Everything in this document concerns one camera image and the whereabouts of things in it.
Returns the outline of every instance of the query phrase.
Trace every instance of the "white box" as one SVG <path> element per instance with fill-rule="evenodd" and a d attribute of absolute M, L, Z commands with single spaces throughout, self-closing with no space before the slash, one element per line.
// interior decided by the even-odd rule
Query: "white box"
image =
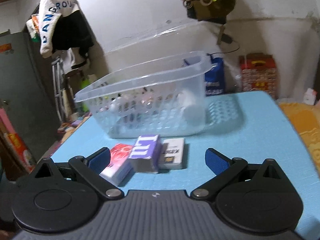
<path fill-rule="evenodd" d="M 184 138 L 166 139 L 162 143 L 159 168 L 166 170 L 182 169 Z"/>
<path fill-rule="evenodd" d="M 121 143 L 116 144 L 110 150 L 110 164 L 100 173 L 100 176 L 113 185 L 118 186 L 132 169 L 128 160 L 131 149 L 131 145 Z"/>

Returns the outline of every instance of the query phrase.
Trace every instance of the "plastic storage basket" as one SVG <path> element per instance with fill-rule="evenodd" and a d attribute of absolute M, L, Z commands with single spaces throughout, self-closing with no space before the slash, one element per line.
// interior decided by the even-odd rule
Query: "plastic storage basket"
<path fill-rule="evenodd" d="M 203 51 L 164 57 L 108 74 L 76 93 L 112 138 L 185 136 L 205 127 Z"/>

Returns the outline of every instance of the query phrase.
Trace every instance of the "blue table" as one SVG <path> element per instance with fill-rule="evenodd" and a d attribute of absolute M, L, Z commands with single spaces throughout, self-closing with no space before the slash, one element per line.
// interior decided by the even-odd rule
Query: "blue table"
<path fill-rule="evenodd" d="M 187 168 L 161 174 L 128 176 L 121 189 L 185 189 L 188 194 L 215 175 L 205 165 L 204 154 L 212 147 L 222 154 L 242 157 L 249 163 L 274 158 L 300 194 L 304 211 L 297 232 L 307 240 L 320 237 L 320 180 L 299 135 L 286 116 L 264 92 L 255 91 L 207 98 L 210 127 L 186 137 Z M 66 162 L 75 155 L 88 156 L 116 143 L 134 139 L 111 139 L 94 118 L 88 119 L 52 156 Z"/>

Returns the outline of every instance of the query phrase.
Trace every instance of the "blue bag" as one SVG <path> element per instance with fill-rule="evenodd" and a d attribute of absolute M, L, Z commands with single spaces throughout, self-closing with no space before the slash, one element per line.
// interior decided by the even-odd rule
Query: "blue bag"
<path fill-rule="evenodd" d="M 210 55 L 212 68 L 204 74 L 206 96 L 224 94 L 226 83 L 224 80 L 224 65 L 221 57 Z"/>

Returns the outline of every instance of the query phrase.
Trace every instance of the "orange cloth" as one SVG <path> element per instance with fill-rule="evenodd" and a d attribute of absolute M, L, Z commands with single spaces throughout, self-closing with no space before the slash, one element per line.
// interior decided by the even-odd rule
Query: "orange cloth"
<path fill-rule="evenodd" d="M 280 103 L 304 144 L 320 174 L 320 108 L 302 103 Z"/>

